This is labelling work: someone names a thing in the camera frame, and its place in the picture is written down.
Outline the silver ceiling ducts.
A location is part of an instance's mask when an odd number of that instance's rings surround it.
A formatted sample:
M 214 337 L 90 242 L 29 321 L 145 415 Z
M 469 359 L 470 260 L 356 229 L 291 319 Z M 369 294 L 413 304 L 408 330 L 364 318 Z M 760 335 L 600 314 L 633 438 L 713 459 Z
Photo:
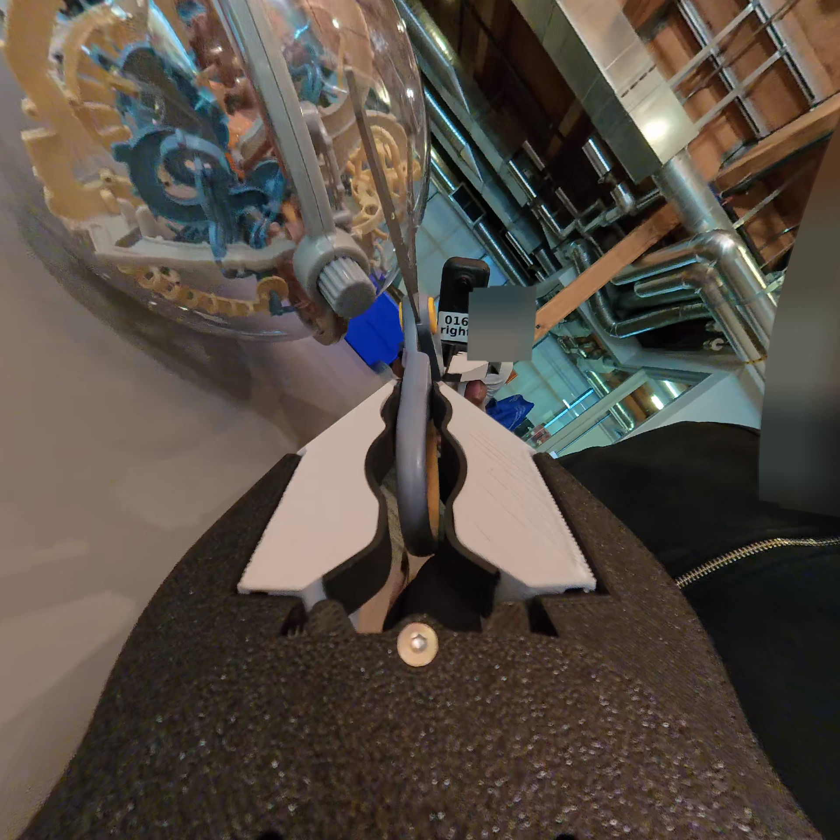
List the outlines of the silver ceiling ducts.
M 690 146 L 700 138 L 630 2 L 395 3 L 434 159 L 483 206 L 516 280 L 583 273 L 660 207 L 679 225 L 577 309 L 615 341 L 708 322 L 764 391 L 775 301 L 758 251 Z

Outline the clear plastic maze ball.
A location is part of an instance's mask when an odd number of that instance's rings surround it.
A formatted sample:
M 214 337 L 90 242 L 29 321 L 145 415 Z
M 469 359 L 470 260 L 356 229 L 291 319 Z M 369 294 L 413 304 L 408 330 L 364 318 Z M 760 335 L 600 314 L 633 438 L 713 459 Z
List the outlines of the clear plastic maze ball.
M 2 2 L 45 204 L 163 318 L 330 345 L 412 268 L 424 91 L 394 2 Z

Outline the grey and orange scissors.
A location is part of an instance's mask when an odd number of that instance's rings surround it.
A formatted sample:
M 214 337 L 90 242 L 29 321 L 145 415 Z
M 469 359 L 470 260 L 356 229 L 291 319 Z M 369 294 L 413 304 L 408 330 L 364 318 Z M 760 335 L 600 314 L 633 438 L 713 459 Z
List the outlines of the grey and orange scissors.
M 440 500 L 437 433 L 433 422 L 433 384 L 443 373 L 443 355 L 436 337 L 434 302 L 418 286 L 413 213 L 415 162 L 413 137 L 406 135 L 405 224 L 397 219 L 392 192 L 376 148 L 373 128 L 353 69 L 345 71 L 362 147 L 381 201 L 385 224 L 404 281 L 411 314 L 402 316 L 403 375 L 395 419 L 395 498 L 405 550 L 418 557 L 435 552 L 439 536 Z

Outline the person's black zip jacket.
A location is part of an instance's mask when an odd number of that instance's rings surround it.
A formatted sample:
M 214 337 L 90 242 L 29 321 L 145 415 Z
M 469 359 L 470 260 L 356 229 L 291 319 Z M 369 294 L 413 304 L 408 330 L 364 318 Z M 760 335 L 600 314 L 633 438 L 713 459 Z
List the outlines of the person's black zip jacket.
M 558 463 L 677 583 L 804 814 L 839 838 L 839 521 L 759 494 L 760 432 L 674 423 Z

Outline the blue plastic bin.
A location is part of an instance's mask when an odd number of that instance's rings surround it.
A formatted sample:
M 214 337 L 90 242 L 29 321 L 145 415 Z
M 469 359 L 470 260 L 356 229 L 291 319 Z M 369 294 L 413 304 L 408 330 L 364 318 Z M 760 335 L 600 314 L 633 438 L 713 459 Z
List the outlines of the blue plastic bin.
M 374 373 L 391 376 L 404 342 L 396 301 L 388 293 L 382 294 L 366 312 L 350 320 L 344 338 Z

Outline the wooden ceiling beam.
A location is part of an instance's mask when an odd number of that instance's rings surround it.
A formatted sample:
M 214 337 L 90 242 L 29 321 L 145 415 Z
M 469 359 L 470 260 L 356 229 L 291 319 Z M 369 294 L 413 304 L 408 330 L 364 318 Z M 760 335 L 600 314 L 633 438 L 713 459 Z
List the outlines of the wooden ceiling beam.
M 728 190 L 745 183 L 771 165 L 785 161 L 792 154 L 830 135 L 838 124 L 838 113 L 839 94 L 836 92 L 809 112 L 757 142 L 737 160 L 715 173 L 708 184 Z M 585 269 L 557 297 L 537 310 L 533 343 L 541 341 L 569 313 L 675 229 L 679 225 L 673 208 L 675 204 L 676 200 L 672 199 L 669 205 L 660 207 L 590 268 Z

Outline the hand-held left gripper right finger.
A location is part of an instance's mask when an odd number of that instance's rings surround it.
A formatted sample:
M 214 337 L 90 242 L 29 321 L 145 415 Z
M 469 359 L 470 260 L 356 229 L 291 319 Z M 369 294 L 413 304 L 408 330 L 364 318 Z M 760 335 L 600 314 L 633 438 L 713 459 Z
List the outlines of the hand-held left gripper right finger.
M 530 447 L 446 385 L 434 385 L 437 488 L 457 580 L 482 610 L 590 594 L 595 572 Z

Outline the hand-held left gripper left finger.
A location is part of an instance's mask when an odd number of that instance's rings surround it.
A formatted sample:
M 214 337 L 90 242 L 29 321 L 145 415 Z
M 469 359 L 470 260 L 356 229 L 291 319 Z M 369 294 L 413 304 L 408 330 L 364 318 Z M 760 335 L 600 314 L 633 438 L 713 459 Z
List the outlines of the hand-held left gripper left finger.
M 392 541 L 382 483 L 395 463 L 398 396 L 397 383 L 385 383 L 292 459 L 239 594 L 358 610 L 383 590 Z

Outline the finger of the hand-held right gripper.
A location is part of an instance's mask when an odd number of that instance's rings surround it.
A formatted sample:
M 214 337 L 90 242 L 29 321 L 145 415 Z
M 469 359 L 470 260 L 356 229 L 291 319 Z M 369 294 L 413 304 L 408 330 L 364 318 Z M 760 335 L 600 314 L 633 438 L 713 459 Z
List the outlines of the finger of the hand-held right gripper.
M 487 394 L 496 394 L 510 380 L 509 362 L 479 362 L 466 356 L 453 359 L 453 385 L 459 394 L 466 394 L 468 383 L 483 382 Z

